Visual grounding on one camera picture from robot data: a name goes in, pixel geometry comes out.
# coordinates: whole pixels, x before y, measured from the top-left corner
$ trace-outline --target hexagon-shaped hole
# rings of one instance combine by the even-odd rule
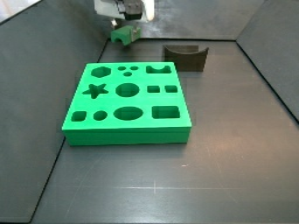
[[[73,122],[83,122],[87,118],[87,111],[76,111],[72,113],[71,120]]]
[[[103,121],[103,120],[105,120],[107,117],[108,117],[108,113],[107,113],[105,111],[103,111],[103,110],[97,111],[97,112],[95,113],[95,115],[93,115],[93,119],[95,119],[96,121],[99,121],[99,122]]]
[[[123,121],[136,120],[139,117],[141,117],[143,114],[144,111],[136,107],[119,108],[113,113],[115,117]]]
[[[139,91],[139,86],[133,83],[124,83],[116,87],[116,94],[121,97],[132,97]]]
[[[97,78],[103,78],[108,75],[111,75],[111,68],[105,67],[105,66],[101,66],[99,68],[95,68],[92,71],[91,71],[91,75],[97,77]]]

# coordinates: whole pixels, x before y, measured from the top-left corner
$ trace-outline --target green foam block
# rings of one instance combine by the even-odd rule
[[[172,62],[87,64],[61,127],[69,145],[185,143],[191,127]]]
[[[135,27],[132,25],[127,25],[111,32],[111,41],[112,43],[117,42],[119,40],[123,42],[123,45],[129,45],[133,41],[140,39],[141,36],[141,29],[140,27]]]

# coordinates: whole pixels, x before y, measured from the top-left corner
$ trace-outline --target gray wall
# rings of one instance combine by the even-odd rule
[[[299,1],[268,0],[237,43],[299,119]]]
[[[235,40],[264,0],[156,0],[143,38]]]
[[[96,18],[92,1],[45,0],[0,26],[0,221],[32,218],[76,77],[107,40]]]

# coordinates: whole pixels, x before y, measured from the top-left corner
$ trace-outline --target oval hole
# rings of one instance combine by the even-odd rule
[[[125,71],[127,68],[125,68],[124,66],[120,66],[120,67],[117,68],[117,70],[119,70],[119,71]]]
[[[131,75],[132,75],[132,73],[129,73],[129,72],[125,72],[125,73],[124,73],[124,76],[125,76],[125,77],[128,77],[128,76],[131,76]]]
[[[100,110],[99,112],[96,112],[95,115],[93,115],[93,119],[96,121],[99,121],[99,122],[103,121],[103,120],[105,120],[107,117],[108,117],[108,113],[105,111],[103,111],[103,110]]]
[[[131,66],[129,68],[132,71],[137,70],[137,66]]]
[[[115,111],[115,117],[123,121],[132,121],[144,114],[144,111],[136,107],[123,107]]]

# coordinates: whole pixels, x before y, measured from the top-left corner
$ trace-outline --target circular hole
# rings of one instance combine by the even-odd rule
[[[95,115],[93,115],[93,119],[96,121],[103,121],[107,117],[108,117],[108,113],[105,111],[103,111],[103,110],[96,112]]]
[[[144,111],[136,107],[123,107],[115,111],[115,117],[123,121],[132,121],[144,114]]]
[[[125,76],[125,77],[128,77],[128,76],[131,76],[131,75],[132,75],[132,73],[129,73],[129,72],[125,72],[125,73],[124,73],[124,76]]]
[[[116,87],[116,94],[121,97],[132,97],[139,93],[139,86],[133,83],[124,83]]]
[[[120,66],[120,67],[117,68],[117,70],[119,70],[119,71],[124,71],[124,70],[127,70],[127,68],[125,68],[124,66]]]
[[[131,68],[131,70],[133,70],[133,71],[137,70],[137,66],[131,66],[129,68]]]

